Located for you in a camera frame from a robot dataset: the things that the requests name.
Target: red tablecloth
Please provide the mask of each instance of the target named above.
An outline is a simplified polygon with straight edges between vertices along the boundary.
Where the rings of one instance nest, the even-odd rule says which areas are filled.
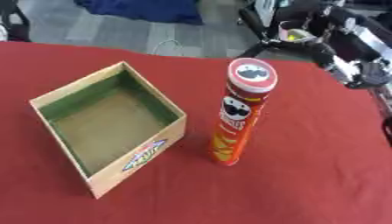
[[[120,60],[188,114],[186,136],[99,200],[28,100]],[[392,223],[392,153],[366,91],[271,60],[279,83],[239,164],[206,154],[228,59],[0,44],[0,223]]]

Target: open box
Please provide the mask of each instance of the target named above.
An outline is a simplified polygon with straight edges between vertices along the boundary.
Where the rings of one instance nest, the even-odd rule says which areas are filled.
[[[125,62],[30,103],[97,199],[185,133],[186,114]]]

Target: gray carpet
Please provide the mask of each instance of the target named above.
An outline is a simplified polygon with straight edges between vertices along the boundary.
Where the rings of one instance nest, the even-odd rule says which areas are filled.
[[[200,0],[199,12],[205,25],[162,24],[122,17],[96,16],[73,0],[20,0],[20,7],[32,22],[31,39],[39,43],[102,46],[139,53],[184,55],[186,57],[234,57],[256,43],[245,26],[236,24],[243,0]],[[266,52],[261,57],[286,58]]]

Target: can lid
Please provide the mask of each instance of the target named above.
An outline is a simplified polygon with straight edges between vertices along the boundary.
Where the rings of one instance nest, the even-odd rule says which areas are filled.
[[[277,72],[268,63],[251,58],[233,60],[228,78],[238,88],[255,94],[269,92],[277,84]]]

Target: red can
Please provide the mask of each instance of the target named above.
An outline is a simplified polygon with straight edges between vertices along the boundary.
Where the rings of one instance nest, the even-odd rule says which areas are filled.
[[[275,69],[264,61],[242,58],[230,63],[220,120],[210,149],[217,162],[234,165],[238,161],[250,131],[276,84]]]

